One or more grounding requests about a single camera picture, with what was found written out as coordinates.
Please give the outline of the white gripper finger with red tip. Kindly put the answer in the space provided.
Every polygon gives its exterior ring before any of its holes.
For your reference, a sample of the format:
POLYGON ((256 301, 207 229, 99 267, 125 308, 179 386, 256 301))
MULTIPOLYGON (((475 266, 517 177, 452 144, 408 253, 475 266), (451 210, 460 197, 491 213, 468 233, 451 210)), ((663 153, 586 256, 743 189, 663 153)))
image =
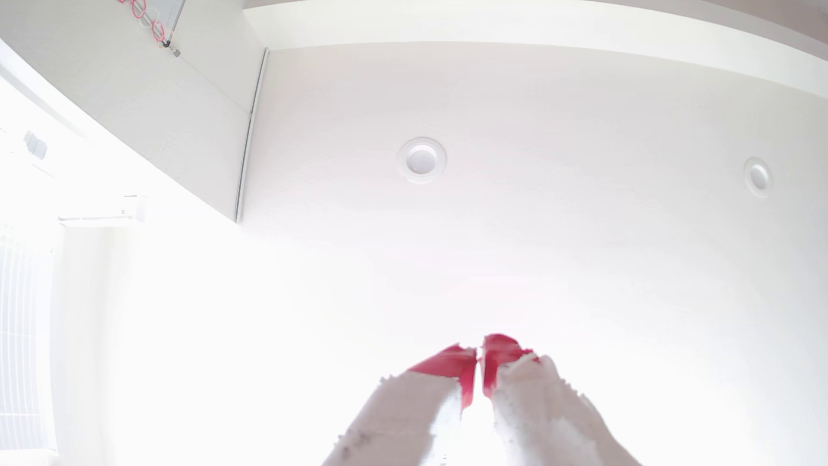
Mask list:
POLYGON ((324 465, 447 465, 477 362, 475 347, 453 345, 381 379, 324 465))
POLYGON ((490 334, 481 368, 507 465, 639 465, 551 357, 490 334))

